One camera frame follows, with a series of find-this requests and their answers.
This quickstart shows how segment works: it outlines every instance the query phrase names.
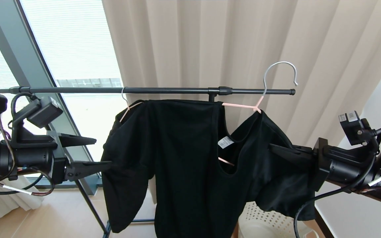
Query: beige floor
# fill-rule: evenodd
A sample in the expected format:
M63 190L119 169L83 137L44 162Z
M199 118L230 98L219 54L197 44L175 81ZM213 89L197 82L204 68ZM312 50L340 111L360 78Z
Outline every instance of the beige floor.
M92 203L101 219L108 219L103 190L91 196ZM147 193L137 219L154 218L155 205ZM315 221L307 224L319 231ZM17 208L0 218L0 238L98 238L103 232L94 219L85 200L76 189L56 190L47 196L42 206L24 211ZM153 224L131 224L119 234L111 233L110 238L155 238Z

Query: laundry basket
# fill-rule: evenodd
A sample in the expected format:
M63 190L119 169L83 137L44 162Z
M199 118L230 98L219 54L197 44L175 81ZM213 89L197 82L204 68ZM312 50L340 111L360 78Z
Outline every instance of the laundry basket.
M300 237L318 234L303 222L298 222ZM248 202L239 217L239 238L294 238L293 218L271 211L264 212L255 202Z

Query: clothing tag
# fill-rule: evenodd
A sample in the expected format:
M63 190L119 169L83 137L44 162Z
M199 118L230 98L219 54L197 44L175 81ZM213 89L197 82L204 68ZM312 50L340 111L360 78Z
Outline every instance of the clothing tag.
M344 121L346 121L346 116L345 116L345 114L340 114L340 115L339 115L339 122L344 122Z
M350 111L347 114L348 114L348 121L349 122L355 122L356 120L358 120L357 114L355 114L355 111Z
M218 141L218 145L221 147L221 149L224 149L233 143L234 142L229 137L224 137Z

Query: black baseboard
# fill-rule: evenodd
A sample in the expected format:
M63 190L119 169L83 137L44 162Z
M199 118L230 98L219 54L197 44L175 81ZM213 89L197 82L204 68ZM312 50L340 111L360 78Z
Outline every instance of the black baseboard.
M322 216L320 215L320 213L317 211L317 208L316 208L316 223L318 224L318 226L320 227L321 231L323 232L325 238L334 238L333 234L331 233L330 229L328 228L328 226L326 225L326 223L324 222Z

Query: beige curtain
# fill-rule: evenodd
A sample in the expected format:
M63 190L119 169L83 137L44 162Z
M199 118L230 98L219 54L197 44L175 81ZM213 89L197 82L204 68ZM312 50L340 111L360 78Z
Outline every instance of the beige curtain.
M30 184L29 180L25 176L19 176L17 180L9 181L5 179L2 181L5 185L15 187L15 188L24 188ZM6 192L9 191L5 188L0 187L0 191ZM32 187L28 191L38 192L38 189ZM30 196L25 193L16 193L11 195L0 195L0 217L3 217L11 210L18 207L23 208L24 210L37 209L42 204L44 200L40 196Z
M103 0L125 86L263 88L280 60L298 69L296 95L271 95L261 108L295 144L337 145L337 115L361 113L381 79L381 0ZM268 88L290 89L279 65ZM131 100L207 95L128 95ZM255 104L257 95L216 100ZM227 108L232 130L251 113Z

